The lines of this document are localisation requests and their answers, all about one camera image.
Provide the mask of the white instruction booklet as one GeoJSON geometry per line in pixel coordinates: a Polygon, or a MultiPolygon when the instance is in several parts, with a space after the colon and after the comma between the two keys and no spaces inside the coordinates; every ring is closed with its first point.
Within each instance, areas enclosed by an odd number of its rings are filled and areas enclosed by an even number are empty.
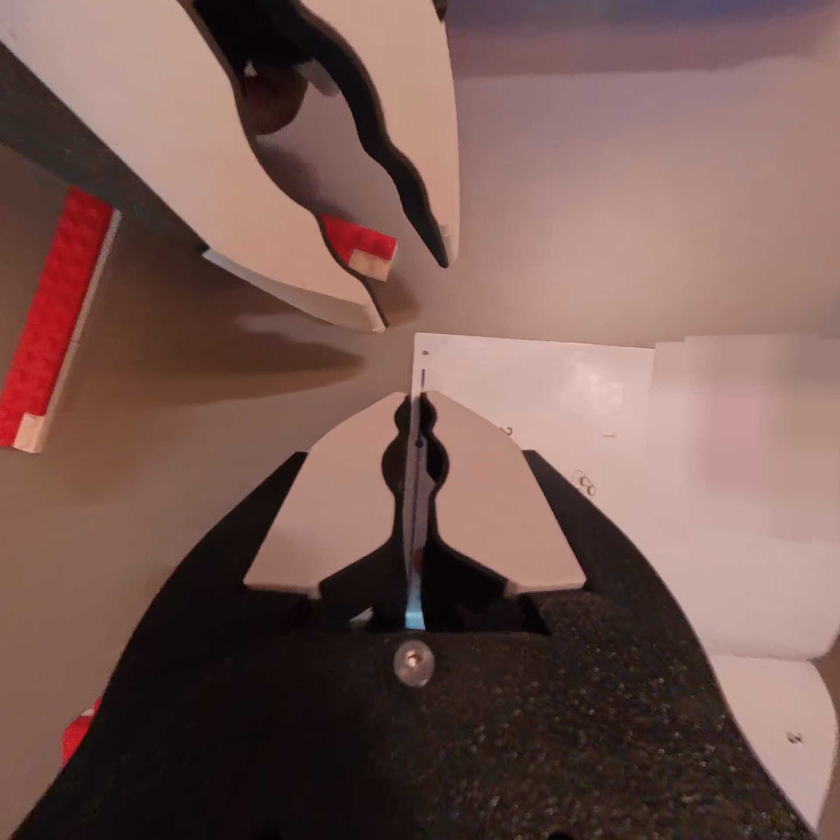
{"type": "Polygon", "coordinates": [[[441,392],[538,452],[654,566],[752,750],[838,837],[838,341],[654,349],[419,333],[441,392]]]}

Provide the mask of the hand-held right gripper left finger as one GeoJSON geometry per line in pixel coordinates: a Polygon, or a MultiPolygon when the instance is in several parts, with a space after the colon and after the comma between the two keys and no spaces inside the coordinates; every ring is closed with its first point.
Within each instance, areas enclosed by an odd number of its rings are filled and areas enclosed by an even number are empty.
{"type": "Polygon", "coordinates": [[[405,399],[382,398],[311,447],[245,575],[248,588],[324,599],[329,578],[385,544],[396,503],[382,461],[405,399]]]}

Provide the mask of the small red brick plate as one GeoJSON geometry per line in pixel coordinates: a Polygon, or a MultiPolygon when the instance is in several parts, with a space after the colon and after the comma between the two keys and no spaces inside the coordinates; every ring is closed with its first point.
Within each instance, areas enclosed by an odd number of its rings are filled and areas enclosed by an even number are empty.
{"type": "Polygon", "coordinates": [[[60,741],[60,767],[62,769],[67,766],[80,747],[81,742],[88,734],[101,703],[102,699],[97,698],[88,709],[85,709],[81,714],[76,716],[62,732],[60,741]]]}

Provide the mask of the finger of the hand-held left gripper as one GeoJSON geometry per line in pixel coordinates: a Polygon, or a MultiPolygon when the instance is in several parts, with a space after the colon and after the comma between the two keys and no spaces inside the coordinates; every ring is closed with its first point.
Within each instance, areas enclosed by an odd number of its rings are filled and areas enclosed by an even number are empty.
{"type": "Polygon", "coordinates": [[[459,138],[445,23],[433,2],[287,4],[287,32],[339,86],[364,151],[437,263],[459,251],[459,138]]]}
{"type": "Polygon", "coordinates": [[[363,279],[274,183],[231,80],[178,2],[2,1],[3,44],[203,242],[203,257],[314,318],[384,330],[363,279]]]}

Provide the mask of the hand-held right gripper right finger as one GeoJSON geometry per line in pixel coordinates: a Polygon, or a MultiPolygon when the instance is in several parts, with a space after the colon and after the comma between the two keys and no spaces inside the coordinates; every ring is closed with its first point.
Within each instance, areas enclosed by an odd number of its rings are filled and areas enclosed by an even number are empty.
{"type": "Polygon", "coordinates": [[[509,434],[444,393],[423,394],[443,451],[430,534],[501,582],[504,595],[574,591],[585,573],[509,434]]]}

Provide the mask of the red angled brick frame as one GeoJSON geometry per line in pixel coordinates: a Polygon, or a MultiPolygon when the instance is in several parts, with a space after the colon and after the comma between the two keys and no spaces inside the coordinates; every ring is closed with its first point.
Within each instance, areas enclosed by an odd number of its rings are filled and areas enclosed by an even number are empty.
{"type": "MultiPolygon", "coordinates": [[[[81,342],[99,281],[113,269],[119,213],[72,186],[45,266],[2,383],[2,447],[34,454],[46,441],[60,388],[81,342]]],[[[277,333],[247,332],[241,302],[276,304],[242,280],[198,281],[175,263],[143,279],[140,302],[118,319],[120,338],[149,351],[141,361],[152,382],[177,403],[216,388],[236,398],[235,377],[277,381],[286,391],[341,382],[361,370],[359,355],[277,333]]]]}

